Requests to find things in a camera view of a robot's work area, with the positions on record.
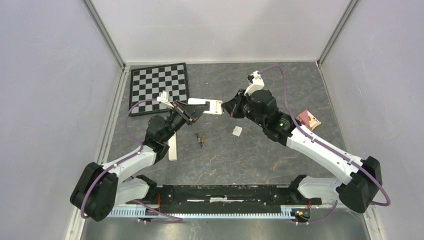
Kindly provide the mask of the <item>red white remote control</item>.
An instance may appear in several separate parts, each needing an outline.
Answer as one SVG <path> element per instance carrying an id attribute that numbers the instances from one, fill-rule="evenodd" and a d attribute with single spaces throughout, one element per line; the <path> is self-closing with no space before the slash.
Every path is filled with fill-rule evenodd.
<path id="1" fill-rule="evenodd" d="M 223 108 L 222 108 L 222 100 L 215 100 L 215 99 L 205 99 L 205 98 L 189 98 L 188 104 L 191 105 L 206 105 L 206 110 L 204 111 L 205 114 L 210 115 L 222 115 L 223 114 Z"/>

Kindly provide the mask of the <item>white battery cover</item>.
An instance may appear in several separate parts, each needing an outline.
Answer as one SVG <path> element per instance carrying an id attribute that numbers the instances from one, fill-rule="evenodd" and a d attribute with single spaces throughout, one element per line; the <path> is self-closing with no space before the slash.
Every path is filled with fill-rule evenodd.
<path id="1" fill-rule="evenodd" d="M 239 136 L 241 135 L 242 131 L 243 131 L 243 128 L 242 128 L 242 127 L 240 127 L 240 126 L 235 126 L 235 127 L 234 127 L 234 129 L 233 129 L 233 131 L 232 131 L 232 134 L 233 134 L 234 136 L 239 137 Z"/>

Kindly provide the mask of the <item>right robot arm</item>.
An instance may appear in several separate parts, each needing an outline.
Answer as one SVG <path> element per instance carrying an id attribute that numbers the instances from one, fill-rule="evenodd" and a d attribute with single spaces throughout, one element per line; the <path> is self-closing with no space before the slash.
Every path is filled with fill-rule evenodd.
<path id="1" fill-rule="evenodd" d="M 382 189 L 380 162 L 369 156 L 363 159 L 332 145 L 305 125 L 279 110 L 269 90 L 246 94 L 239 90 L 222 105 L 232 118 L 247 118 L 262 128 L 272 141 L 309 157 L 330 171 L 333 178 L 299 176 L 289 189 L 289 199 L 302 204 L 320 198 L 341 201 L 350 210 L 364 213 Z"/>

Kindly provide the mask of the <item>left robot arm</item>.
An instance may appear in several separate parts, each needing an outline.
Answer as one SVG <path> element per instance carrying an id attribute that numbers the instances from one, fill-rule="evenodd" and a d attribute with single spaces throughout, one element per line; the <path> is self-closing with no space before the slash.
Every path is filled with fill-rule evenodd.
<path id="1" fill-rule="evenodd" d="M 148 121 L 144 140 L 130 153 L 104 165 L 89 163 L 71 193 L 70 203 L 80 210 L 83 219 L 103 220 L 115 206 L 142 200 L 153 203 L 157 190 L 141 178 L 129 179 L 136 172 L 162 160 L 169 150 L 168 141 L 185 124 L 194 124 L 209 110 L 203 104 L 179 100 L 168 104 L 169 116 L 154 115 Z"/>

